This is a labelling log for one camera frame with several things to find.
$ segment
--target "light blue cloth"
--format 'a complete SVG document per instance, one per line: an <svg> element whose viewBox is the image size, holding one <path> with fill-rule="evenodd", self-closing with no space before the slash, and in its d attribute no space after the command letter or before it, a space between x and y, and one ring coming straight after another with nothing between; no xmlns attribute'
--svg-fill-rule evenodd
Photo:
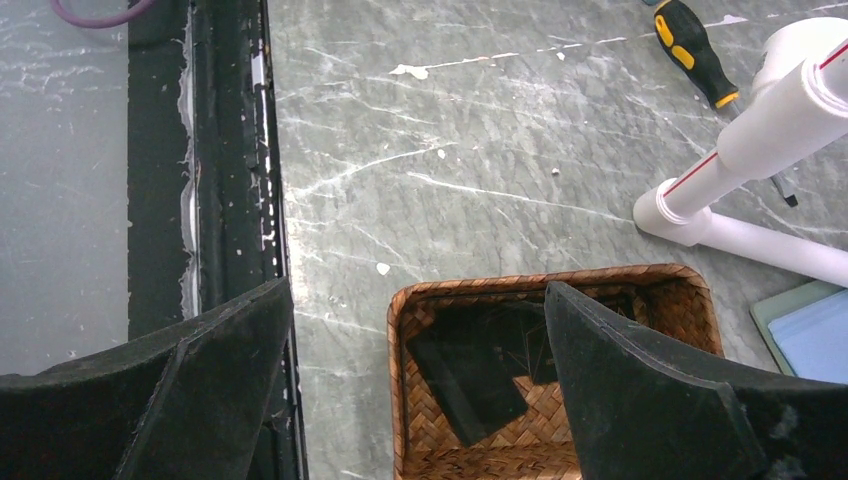
<svg viewBox="0 0 848 480"><path fill-rule="evenodd" d="M848 384L848 290L775 319L768 328L799 377Z"/></svg>

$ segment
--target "gray panel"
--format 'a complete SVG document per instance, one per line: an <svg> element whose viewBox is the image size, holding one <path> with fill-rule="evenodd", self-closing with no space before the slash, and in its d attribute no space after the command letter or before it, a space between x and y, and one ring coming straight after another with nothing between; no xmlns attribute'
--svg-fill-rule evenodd
<svg viewBox="0 0 848 480"><path fill-rule="evenodd" d="M636 199L698 160L727 122L660 49L652 9L638 0L269 3L314 478L391 477L385 312L418 281L680 262L712 287L727 357L775 370L748 307L803 279L672 245L632 222ZM688 3L717 24L710 35L743 98L772 32L848 15L830 0ZM427 77L390 74L399 64ZM846 247L846 145L790 172L797 209L762 181L715 210Z"/></svg>
<svg viewBox="0 0 848 480"><path fill-rule="evenodd" d="M0 374L127 340L126 39L0 1Z"/></svg>

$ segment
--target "basket rim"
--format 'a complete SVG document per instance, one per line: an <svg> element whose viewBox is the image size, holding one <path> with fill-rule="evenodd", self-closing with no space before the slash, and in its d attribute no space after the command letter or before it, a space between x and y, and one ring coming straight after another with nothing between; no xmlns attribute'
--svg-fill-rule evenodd
<svg viewBox="0 0 848 480"><path fill-rule="evenodd" d="M392 409L392 445L394 451L394 479L401 480L403 472L403 458L406 453L405 435L403 434L403 368L400 365L401 348L399 322L401 313L413 301L426 298L428 292L440 289L475 288L483 289L491 286L502 286L512 284L520 289L531 284L547 284L549 282L566 281L580 274L581 283L591 285L594 280L602 280L612 276L633 276L644 274L663 274L670 279L675 278L698 288L709 290L704 278L692 267L679 263L642 264L620 267L608 267L585 270L572 270L568 272L546 273L536 275L511 275L504 277L486 277L476 279L446 280L440 282L420 282L402 288L392 296L387 312L387 340L389 348L389 380L391 387L391 409ZM709 324L710 336L716 340L718 354L723 355L721 348L721 336L718 330L718 322L712 301L704 305Z"/></svg>

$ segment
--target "screwdriver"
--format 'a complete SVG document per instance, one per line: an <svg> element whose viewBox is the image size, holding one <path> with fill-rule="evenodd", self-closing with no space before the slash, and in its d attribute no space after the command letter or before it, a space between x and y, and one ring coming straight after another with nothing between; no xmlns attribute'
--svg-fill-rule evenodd
<svg viewBox="0 0 848 480"><path fill-rule="evenodd" d="M727 108L735 119L741 113L739 89L724 74L707 29L685 3L666 0L654 11L654 30L663 51L698 87L715 109ZM790 207L798 205L792 185L782 172L771 177Z"/></svg>

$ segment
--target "yellow grip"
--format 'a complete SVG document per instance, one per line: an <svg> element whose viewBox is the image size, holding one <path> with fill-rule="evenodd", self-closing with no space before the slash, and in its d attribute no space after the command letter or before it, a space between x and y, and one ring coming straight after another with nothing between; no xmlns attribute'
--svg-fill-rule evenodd
<svg viewBox="0 0 848 480"><path fill-rule="evenodd" d="M680 45L671 47L671 54L674 55L674 58L680 60L686 70L692 70L695 67L695 57Z"/></svg>
<svg viewBox="0 0 848 480"><path fill-rule="evenodd" d="M671 45L674 43L674 35L671 34L671 30L668 28L668 25L665 23L665 19L662 15L657 15L654 17L654 24L657 27L657 33L660 34L660 39L667 48L671 48Z"/></svg>

